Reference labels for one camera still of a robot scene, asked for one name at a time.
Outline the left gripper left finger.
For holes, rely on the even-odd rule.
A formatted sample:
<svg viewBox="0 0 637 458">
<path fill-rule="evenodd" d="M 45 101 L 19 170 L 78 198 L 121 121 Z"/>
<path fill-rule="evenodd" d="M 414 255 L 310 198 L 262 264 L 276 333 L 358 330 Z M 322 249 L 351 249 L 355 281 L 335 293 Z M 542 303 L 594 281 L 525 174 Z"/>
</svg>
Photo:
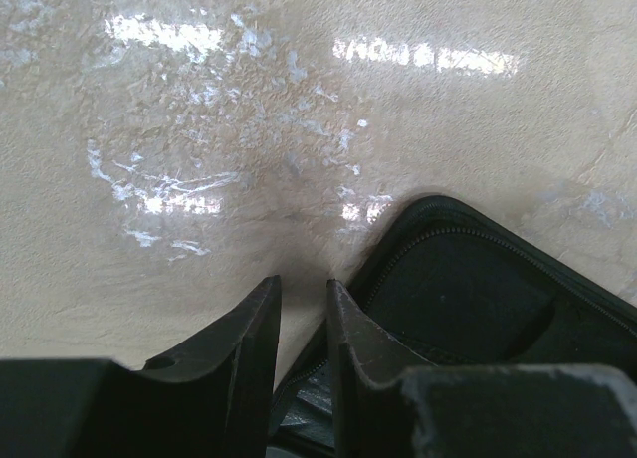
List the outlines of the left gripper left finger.
<svg viewBox="0 0 637 458">
<path fill-rule="evenodd" d="M 1 364 L 5 457 L 262 457 L 281 280 L 138 371 L 105 358 Z"/>
</svg>

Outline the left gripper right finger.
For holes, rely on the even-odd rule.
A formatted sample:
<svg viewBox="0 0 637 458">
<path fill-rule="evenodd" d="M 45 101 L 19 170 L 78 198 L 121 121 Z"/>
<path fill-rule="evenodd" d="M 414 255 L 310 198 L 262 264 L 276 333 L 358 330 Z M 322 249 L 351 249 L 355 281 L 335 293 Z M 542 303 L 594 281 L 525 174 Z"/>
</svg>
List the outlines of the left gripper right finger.
<svg viewBox="0 0 637 458">
<path fill-rule="evenodd" d="M 327 284 L 339 457 L 632 457 L 636 387 L 604 365 L 439 367 Z"/>
</svg>

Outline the black tool case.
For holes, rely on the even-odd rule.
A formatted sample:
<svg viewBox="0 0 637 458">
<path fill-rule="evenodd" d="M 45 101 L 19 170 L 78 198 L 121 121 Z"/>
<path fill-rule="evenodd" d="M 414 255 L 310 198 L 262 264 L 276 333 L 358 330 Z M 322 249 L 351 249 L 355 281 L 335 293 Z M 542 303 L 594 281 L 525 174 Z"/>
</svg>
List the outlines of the black tool case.
<svg viewBox="0 0 637 458">
<path fill-rule="evenodd" d="M 636 387 L 636 310 L 472 207 L 407 207 L 348 284 L 393 338 L 439 367 L 604 365 Z M 275 456 L 335 453 L 327 319 L 281 384 Z"/>
</svg>

